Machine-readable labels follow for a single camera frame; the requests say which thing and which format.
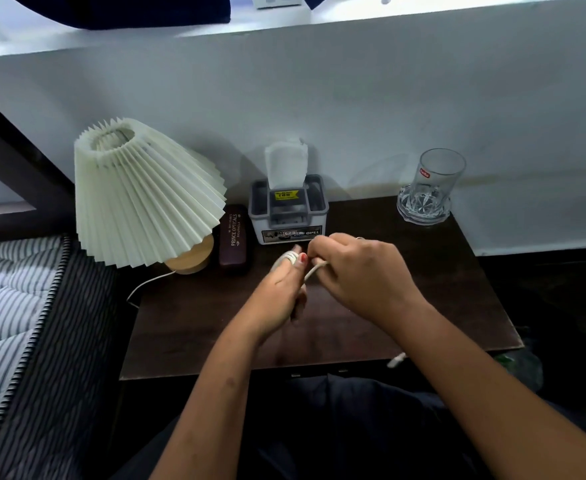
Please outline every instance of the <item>yellow price tag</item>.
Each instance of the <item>yellow price tag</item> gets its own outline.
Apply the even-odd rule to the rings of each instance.
[[[285,190],[282,192],[275,192],[275,200],[295,200],[299,198],[297,193],[299,190]]]

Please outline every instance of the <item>person's right arm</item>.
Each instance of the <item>person's right arm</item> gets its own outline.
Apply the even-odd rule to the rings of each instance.
[[[426,302],[393,244],[318,236],[317,275],[400,345],[500,479],[586,479],[586,434],[509,375]]]

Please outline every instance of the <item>person's right hand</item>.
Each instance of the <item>person's right hand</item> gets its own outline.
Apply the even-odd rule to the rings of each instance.
[[[317,258],[329,262],[316,274],[334,298],[387,333],[398,314],[426,304],[393,244],[343,233],[319,235],[309,243],[308,255],[313,264]]]

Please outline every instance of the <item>hand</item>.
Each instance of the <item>hand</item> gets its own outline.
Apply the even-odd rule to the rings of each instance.
[[[393,244],[342,233],[319,235],[308,255],[313,264],[318,257],[329,262],[316,274],[334,298],[388,333],[398,313],[426,304]]]
[[[300,246],[293,247],[293,250],[299,253],[295,265],[284,259],[266,275],[235,317],[257,334],[259,343],[289,318],[300,318],[306,305],[304,276],[309,259],[301,252]]]

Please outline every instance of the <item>drinking glass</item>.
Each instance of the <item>drinking glass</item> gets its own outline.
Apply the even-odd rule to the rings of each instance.
[[[407,222],[429,226],[450,215],[449,195],[466,168],[464,157],[453,150],[434,148],[420,157],[413,182],[400,189],[397,210]]]

